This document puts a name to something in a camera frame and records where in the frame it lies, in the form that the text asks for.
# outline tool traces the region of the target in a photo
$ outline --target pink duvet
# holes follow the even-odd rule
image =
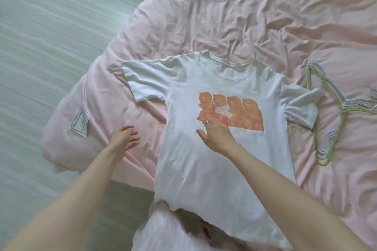
[[[377,0],[145,0],[60,102],[43,156],[84,171],[112,130],[132,124],[141,144],[113,179],[153,190],[166,110],[158,101],[135,104],[120,62],[203,50],[231,62],[255,56],[302,86],[305,64],[314,61],[344,96],[363,98],[377,89]],[[313,85],[322,87],[315,77]],[[87,137],[70,129],[80,107],[92,115]],[[327,93],[318,108],[325,135],[337,125],[335,98]],[[288,129],[297,183],[377,250],[377,115],[348,114],[326,167],[316,164],[311,132],[293,123]]]

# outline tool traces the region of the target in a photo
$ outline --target t-shirt sleeve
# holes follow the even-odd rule
[[[322,95],[324,91],[321,89],[310,91],[299,85],[289,84],[285,78],[280,90],[280,104],[285,117],[311,129],[317,119],[317,102]]]
[[[126,80],[137,102],[158,98],[167,102],[176,74],[176,60],[122,62]]]

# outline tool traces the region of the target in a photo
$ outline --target green object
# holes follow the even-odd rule
[[[340,129],[342,128],[345,120],[345,116],[350,111],[360,111],[369,114],[377,114],[377,91],[370,90],[369,91],[369,99],[355,99],[350,100],[345,98],[341,92],[336,88],[336,86],[330,81],[327,77],[325,77],[325,72],[323,69],[314,62],[309,62],[305,67],[305,75],[307,81],[307,87],[311,90],[311,71],[315,71],[320,80],[330,88],[331,92],[335,95],[338,108],[340,109],[340,120],[338,126],[331,130],[327,134],[327,138],[330,142],[330,147],[327,150],[323,150],[319,147],[319,138],[318,138],[318,129],[317,124],[315,123],[312,129],[314,135],[314,147],[316,149],[316,158],[317,163],[321,166],[326,166],[330,163],[331,155],[334,150],[335,144],[338,141]]]

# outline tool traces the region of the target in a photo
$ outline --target floor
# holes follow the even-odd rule
[[[41,157],[43,127],[143,0],[0,0],[0,248],[77,179]],[[111,182],[86,250],[130,250],[153,194]]]

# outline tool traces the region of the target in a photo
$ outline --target hand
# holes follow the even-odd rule
[[[207,130],[207,134],[201,129],[197,129],[196,132],[205,145],[212,151],[228,157],[228,150],[231,149],[233,144],[236,144],[236,140],[233,138],[228,126],[214,118],[205,118],[202,122]]]
[[[120,162],[124,153],[139,145],[140,137],[135,137],[139,132],[134,131],[134,126],[121,126],[111,133],[110,143],[107,145],[111,154],[115,155],[116,162]]]

